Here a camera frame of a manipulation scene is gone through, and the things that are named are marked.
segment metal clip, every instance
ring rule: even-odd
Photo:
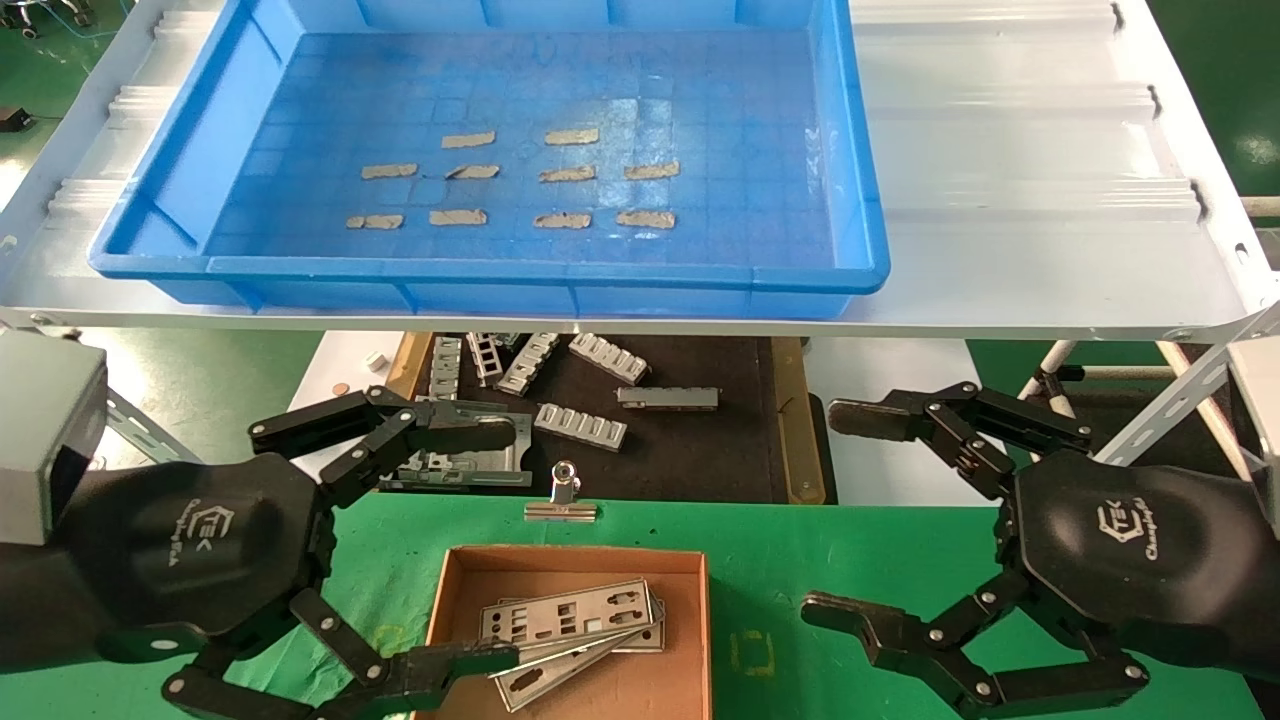
[[[467,333],[467,345],[471,346],[471,359],[476,364],[476,378],[480,387],[489,387],[502,377],[502,357],[498,356],[498,345],[489,333]]]
[[[532,384],[538,372],[543,369],[543,363],[552,355],[552,350],[559,343],[556,333],[535,333],[521,348],[520,355],[511,361],[507,374],[498,380],[498,389],[520,397],[525,396],[529,386]]]
[[[436,337],[431,351],[431,374],[428,380],[429,400],[458,398],[458,370],[462,366],[462,341],[456,337]]]
[[[609,452],[622,450],[622,441],[627,434],[626,423],[596,418],[595,415],[561,407],[553,402],[544,402],[538,407],[534,428],[586,445],[594,445],[595,447],[603,447]]]
[[[649,372],[649,364],[595,333],[579,333],[568,348],[573,355],[620,380],[634,386]]]
[[[549,523],[594,523],[596,507],[591,502],[577,502],[577,491],[582,487],[577,477],[577,466],[568,460],[561,460],[552,468],[550,502],[530,502],[525,505],[525,520]]]

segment black work surface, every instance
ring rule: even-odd
[[[525,397],[479,387],[471,348],[462,342],[460,400],[503,402],[512,413],[538,414],[540,402],[627,424],[621,452],[534,430],[522,468],[534,487],[470,488],[485,495],[545,495],[550,466],[577,465],[580,497],[691,502],[787,501],[782,448],[773,407],[773,363],[768,338],[607,336],[649,363],[641,387],[718,387],[714,413],[625,410],[614,391],[625,384],[568,351],[572,334],[543,365]],[[518,343],[524,347],[525,338]],[[503,351],[503,366],[515,351]]]

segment silver binder clip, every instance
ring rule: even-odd
[[[591,502],[577,502],[577,491],[582,480],[577,477],[577,466],[568,460],[561,460],[552,466],[550,502],[530,502],[525,505],[525,520],[548,523],[594,523],[596,507]]]

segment cable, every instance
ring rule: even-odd
[[[40,5],[41,8],[49,10],[49,14],[52,15],[55,20],[63,23],[63,27],[67,28],[67,32],[74,35],[76,37],[78,37],[81,40],[92,40],[95,37],[106,37],[109,35],[115,35],[118,32],[118,31],[113,29],[113,31],[108,31],[108,32],[95,32],[93,35],[83,35],[79,31],[77,31],[74,27],[72,27],[72,24],[69,22],[64,20],[63,17],[59,15],[58,13],[55,13],[54,9],[50,8],[49,5],[42,5],[40,3],[36,3],[36,4]]]

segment robotic hand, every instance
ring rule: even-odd
[[[454,678],[516,665],[509,644],[417,647],[384,659],[320,597],[334,509],[420,450],[507,447],[509,423],[371,387],[261,420],[248,434],[255,457],[237,465],[84,473],[47,543],[0,543],[0,673],[195,652],[163,691],[192,715],[353,720],[433,710]],[[361,436],[319,484],[289,462]],[[353,675],[335,698],[315,708],[223,680],[233,661],[300,623]]]
[[[873,666],[924,680],[961,717],[1120,705],[1148,682],[1126,650],[1280,680],[1280,542],[1251,484],[1094,462],[1088,428],[972,383],[836,400],[829,423],[842,434],[920,439],[1001,501],[1004,570],[933,620],[820,592],[800,610],[812,625],[855,635]],[[1018,470],[979,433],[1043,459]],[[964,646],[1015,607],[1084,661],[995,674],[973,664]]]

